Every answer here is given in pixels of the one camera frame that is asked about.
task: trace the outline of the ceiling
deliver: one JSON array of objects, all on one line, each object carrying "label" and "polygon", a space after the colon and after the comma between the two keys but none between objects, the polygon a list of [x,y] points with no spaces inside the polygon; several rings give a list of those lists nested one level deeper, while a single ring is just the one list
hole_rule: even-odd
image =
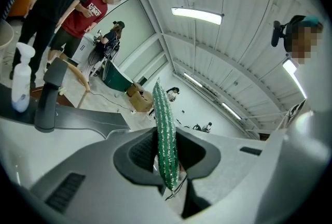
[{"label": "ceiling", "polygon": [[247,130],[272,132],[284,112],[303,100],[282,67],[283,43],[270,44],[272,23],[293,15],[326,14],[319,0],[196,0],[196,9],[223,13],[221,26],[173,16],[171,7],[192,7],[188,0],[149,0],[172,58],[175,73],[192,75],[243,119]]}]

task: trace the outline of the cardboard box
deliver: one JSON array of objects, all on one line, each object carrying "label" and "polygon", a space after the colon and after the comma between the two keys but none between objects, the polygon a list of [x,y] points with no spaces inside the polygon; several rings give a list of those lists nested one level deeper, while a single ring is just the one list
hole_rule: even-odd
[{"label": "cardboard box", "polygon": [[154,100],[153,100],[152,94],[150,92],[143,91],[141,93],[142,94],[140,94],[138,91],[136,91],[131,96],[129,101],[131,102],[131,104],[134,106],[134,108],[137,111],[147,112],[147,111],[151,110]]},{"label": "cardboard box", "polygon": [[132,97],[136,91],[144,91],[144,89],[140,84],[134,82],[133,85],[131,85],[131,87],[127,89],[127,95],[129,97]]}]

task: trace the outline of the corrugated metal ceiling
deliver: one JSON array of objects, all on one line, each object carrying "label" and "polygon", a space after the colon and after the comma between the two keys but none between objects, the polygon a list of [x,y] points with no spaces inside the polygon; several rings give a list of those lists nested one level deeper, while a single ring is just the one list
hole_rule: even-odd
[{"label": "corrugated metal ceiling", "polygon": [[[272,23],[274,20],[286,23],[293,15],[317,15],[324,21],[325,13],[319,0],[196,0],[196,9],[223,13],[225,17],[221,26],[196,21],[195,52],[193,19],[173,16],[171,13],[171,7],[189,7],[188,0],[150,2],[162,31],[181,35],[185,39],[165,36],[178,74],[195,67],[195,73],[230,95],[251,116],[283,112],[303,99],[282,67],[286,58],[282,41],[276,48],[270,44]],[[206,47],[224,54],[243,68],[234,68],[219,56],[207,52]],[[269,95],[253,78],[268,88]],[[213,87],[209,89],[221,94],[220,90]],[[273,130],[281,118],[282,115],[266,116],[256,121],[261,129]],[[243,122],[243,125],[253,128],[249,121]]]}]

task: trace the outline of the vent grille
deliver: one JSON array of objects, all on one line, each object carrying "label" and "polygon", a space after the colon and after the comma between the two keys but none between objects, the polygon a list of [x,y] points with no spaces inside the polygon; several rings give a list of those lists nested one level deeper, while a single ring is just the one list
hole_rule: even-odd
[{"label": "vent grille", "polygon": [[46,204],[64,213],[84,179],[85,175],[70,173],[46,200]]},{"label": "vent grille", "polygon": [[206,89],[205,87],[198,87],[196,86],[196,88],[202,92],[205,96],[207,96],[211,101],[215,101],[217,99],[217,97],[208,89]]}]

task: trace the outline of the black shorts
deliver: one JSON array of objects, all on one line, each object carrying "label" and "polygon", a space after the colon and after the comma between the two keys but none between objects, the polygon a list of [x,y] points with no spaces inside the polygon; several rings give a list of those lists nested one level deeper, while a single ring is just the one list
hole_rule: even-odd
[{"label": "black shorts", "polygon": [[76,52],[81,40],[81,38],[77,38],[72,34],[69,34],[62,27],[60,27],[50,43],[51,50],[63,51],[66,56],[73,58],[73,55]]}]

